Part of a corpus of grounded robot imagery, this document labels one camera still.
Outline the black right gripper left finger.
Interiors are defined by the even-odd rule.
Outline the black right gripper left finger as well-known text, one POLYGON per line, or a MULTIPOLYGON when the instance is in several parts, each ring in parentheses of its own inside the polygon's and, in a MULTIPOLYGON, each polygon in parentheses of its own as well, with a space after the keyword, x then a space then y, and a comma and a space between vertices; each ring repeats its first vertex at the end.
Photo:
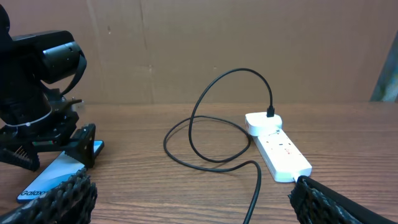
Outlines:
POLYGON ((55 188, 1 215, 1 224, 89 224, 98 191, 82 168, 55 188))

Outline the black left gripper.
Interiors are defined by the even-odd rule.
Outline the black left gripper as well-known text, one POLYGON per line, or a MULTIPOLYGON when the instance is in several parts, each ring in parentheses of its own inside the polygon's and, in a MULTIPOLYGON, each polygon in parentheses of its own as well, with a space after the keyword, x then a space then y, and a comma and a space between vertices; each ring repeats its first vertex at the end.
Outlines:
MULTIPOLYGON (((4 125, 1 128, 1 162, 36 171, 40 167, 37 153, 25 151, 22 145, 65 144, 76 130, 76 123, 79 120, 74 105, 81 102, 82 100, 76 99, 51 101, 51 113, 40 121, 30 123, 29 126, 4 125)), ((87 168, 92 168, 95 164, 95 131, 95 124, 87 124, 77 129, 63 147, 66 155, 81 162, 87 168)))

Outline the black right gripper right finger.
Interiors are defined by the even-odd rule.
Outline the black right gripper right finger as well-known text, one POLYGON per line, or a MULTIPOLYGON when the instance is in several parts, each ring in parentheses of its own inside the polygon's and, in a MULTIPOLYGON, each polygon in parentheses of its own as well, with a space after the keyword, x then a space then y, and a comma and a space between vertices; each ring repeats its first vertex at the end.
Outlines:
POLYGON ((301 224, 395 224, 304 175, 295 179, 289 200, 301 224))

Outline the Galaxy smartphone blue screen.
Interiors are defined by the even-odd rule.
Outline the Galaxy smartphone blue screen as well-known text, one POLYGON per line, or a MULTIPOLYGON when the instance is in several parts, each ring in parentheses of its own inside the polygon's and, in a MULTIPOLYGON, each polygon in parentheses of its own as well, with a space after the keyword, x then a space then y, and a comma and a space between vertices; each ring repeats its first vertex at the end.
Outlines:
POLYGON ((62 151, 16 198, 17 203, 27 203, 52 190, 85 165, 62 151))

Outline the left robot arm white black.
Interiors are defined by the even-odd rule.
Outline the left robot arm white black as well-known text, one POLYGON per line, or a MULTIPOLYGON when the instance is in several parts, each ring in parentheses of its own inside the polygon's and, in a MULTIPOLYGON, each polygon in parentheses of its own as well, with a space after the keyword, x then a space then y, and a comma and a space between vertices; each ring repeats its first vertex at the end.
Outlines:
POLYGON ((39 153, 63 151, 86 167, 95 163, 96 126, 80 129, 78 100, 65 95, 81 80, 86 57, 67 30, 10 36, 1 9, 1 162, 36 171, 39 153))

